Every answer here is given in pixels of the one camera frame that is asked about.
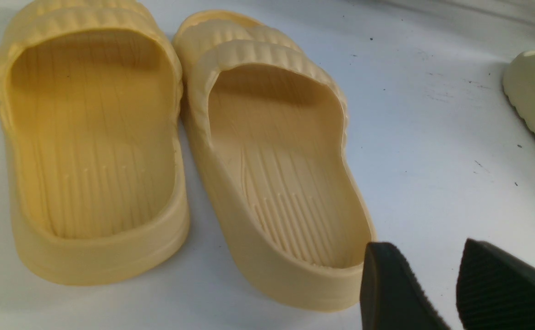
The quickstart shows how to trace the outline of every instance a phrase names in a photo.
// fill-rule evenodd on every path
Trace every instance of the white surface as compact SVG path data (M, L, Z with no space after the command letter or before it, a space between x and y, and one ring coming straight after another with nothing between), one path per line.
M25 3L0 0L0 38ZM143 3L170 36L190 13L219 6ZM500 84L506 63L535 49L535 0L223 0L220 7L284 31L343 88L347 158L379 238L402 250L452 328L462 328L455 284L467 237L535 265L535 139ZM361 328L358 305L301 311L246 282L183 131L181 140L192 210L185 246L133 280L68 287L31 274L16 255L0 130L0 330Z

